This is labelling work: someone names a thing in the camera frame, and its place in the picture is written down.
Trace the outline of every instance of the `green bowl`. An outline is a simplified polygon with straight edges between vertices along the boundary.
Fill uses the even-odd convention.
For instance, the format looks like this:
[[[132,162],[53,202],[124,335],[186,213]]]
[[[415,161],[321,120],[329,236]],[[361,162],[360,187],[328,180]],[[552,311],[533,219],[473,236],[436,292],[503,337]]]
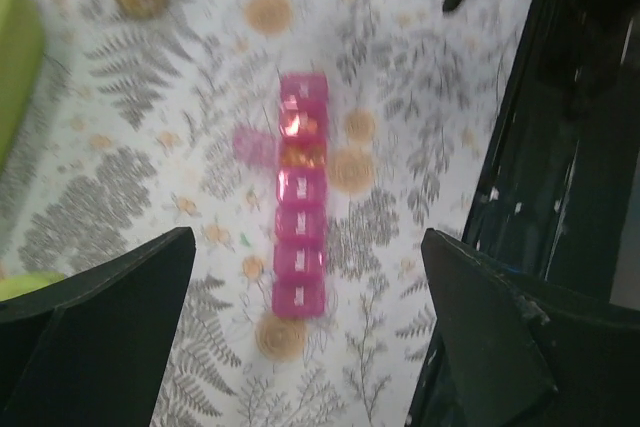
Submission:
[[[0,171],[28,104],[44,55],[33,0],[0,0]]]

